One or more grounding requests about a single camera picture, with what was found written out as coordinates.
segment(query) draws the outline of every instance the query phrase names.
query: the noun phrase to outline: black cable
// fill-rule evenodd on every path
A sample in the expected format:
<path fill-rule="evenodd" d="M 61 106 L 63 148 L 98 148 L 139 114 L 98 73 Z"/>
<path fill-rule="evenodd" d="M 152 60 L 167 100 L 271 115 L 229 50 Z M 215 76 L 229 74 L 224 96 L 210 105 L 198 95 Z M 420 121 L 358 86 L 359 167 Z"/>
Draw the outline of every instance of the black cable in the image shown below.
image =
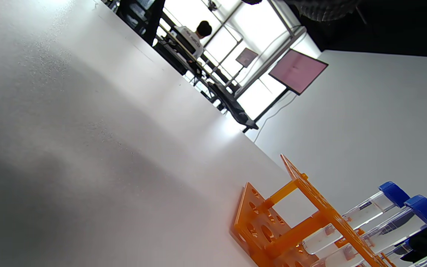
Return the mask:
<path fill-rule="evenodd" d="M 286 108 L 289 104 L 293 103 L 293 101 L 298 97 L 298 95 L 295 95 L 293 97 L 292 100 L 290 100 L 286 105 L 282 106 L 280 109 L 278 109 L 278 111 L 276 111 L 273 115 L 269 116 L 268 118 L 266 118 L 265 123 L 263 123 L 263 126 L 259 129 L 258 134 L 255 137 L 255 140 L 253 141 L 253 143 L 256 143 L 256 140 L 258 140 L 259 134 L 261 133 L 261 131 L 263 130 L 263 128 L 266 125 L 266 122 L 271 119 L 272 117 L 276 116 L 283 108 Z"/>

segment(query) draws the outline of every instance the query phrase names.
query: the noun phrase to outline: pink screen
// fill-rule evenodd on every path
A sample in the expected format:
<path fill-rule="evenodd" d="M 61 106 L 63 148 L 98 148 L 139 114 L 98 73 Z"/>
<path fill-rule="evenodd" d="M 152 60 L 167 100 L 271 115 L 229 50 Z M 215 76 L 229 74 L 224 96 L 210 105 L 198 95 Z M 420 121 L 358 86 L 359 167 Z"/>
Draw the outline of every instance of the pink screen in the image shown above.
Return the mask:
<path fill-rule="evenodd" d="M 290 50 L 269 74 L 301 94 L 326 67 L 326 63 Z"/>

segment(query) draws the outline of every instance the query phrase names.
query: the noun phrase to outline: white tabletop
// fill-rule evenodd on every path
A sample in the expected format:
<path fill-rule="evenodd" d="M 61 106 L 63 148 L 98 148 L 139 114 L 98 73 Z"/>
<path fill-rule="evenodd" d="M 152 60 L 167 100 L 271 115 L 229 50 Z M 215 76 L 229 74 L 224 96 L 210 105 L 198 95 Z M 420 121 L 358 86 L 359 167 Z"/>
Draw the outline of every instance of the white tabletop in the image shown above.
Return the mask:
<path fill-rule="evenodd" d="M 242 186 L 288 176 L 237 128 L 101 2 L 0 0 L 0 266 L 254 266 Z"/>

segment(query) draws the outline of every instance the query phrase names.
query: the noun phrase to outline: black hair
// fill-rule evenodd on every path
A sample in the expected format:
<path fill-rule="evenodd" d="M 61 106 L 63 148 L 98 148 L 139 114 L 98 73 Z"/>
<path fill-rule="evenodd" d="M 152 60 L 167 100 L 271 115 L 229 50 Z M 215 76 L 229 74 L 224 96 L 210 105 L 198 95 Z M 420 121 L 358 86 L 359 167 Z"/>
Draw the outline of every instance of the black hair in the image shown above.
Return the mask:
<path fill-rule="evenodd" d="M 204 20 L 197 26 L 197 33 L 200 36 L 207 37 L 212 34 L 212 26 L 210 26 L 209 22 Z"/>

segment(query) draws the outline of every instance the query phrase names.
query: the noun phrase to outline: ceiling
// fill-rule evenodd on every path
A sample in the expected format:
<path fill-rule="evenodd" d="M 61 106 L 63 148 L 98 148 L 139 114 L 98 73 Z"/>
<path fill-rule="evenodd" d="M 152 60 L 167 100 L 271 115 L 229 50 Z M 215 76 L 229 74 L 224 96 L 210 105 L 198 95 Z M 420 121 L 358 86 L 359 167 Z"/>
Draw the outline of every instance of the ceiling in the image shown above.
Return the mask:
<path fill-rule="evenodd" d="M 290 7 L 321 51 L 427 56 L 427 0 L 363 0 L 358 11 L 331 22 Z"/>

